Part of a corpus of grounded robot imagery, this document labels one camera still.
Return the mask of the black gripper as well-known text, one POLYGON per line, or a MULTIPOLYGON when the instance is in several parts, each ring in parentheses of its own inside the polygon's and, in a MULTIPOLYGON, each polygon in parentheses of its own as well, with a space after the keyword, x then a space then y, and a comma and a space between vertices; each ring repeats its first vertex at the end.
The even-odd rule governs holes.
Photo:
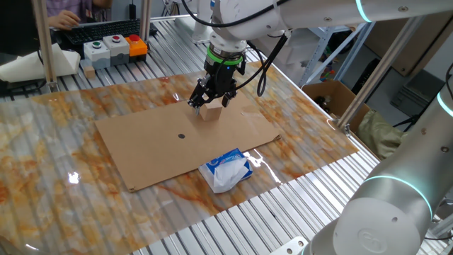
POLYGON ((245 60, 242 56, 233 56, 223 64, 222 58, 213 59, 206 56, 204 68, 209 78, 198 79, 197 85, 188 100, 188 105, 199 115, 200 108, 210 103, 212 98, 222 98, 222 106, 227 107, 236 97, 237 81, 233 78, 234 72, 245 72, 245 60))

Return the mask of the person's hand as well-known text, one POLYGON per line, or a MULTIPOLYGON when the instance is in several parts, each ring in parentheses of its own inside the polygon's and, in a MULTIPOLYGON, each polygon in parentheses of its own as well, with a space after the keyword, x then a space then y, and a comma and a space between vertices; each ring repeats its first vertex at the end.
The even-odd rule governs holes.
POLYGON ((79 26, 80 21, 81 19, 75 13, 68 10, 63 10, 58 15, 48 18, 49 26, 59 30, 71 30, 79 26))

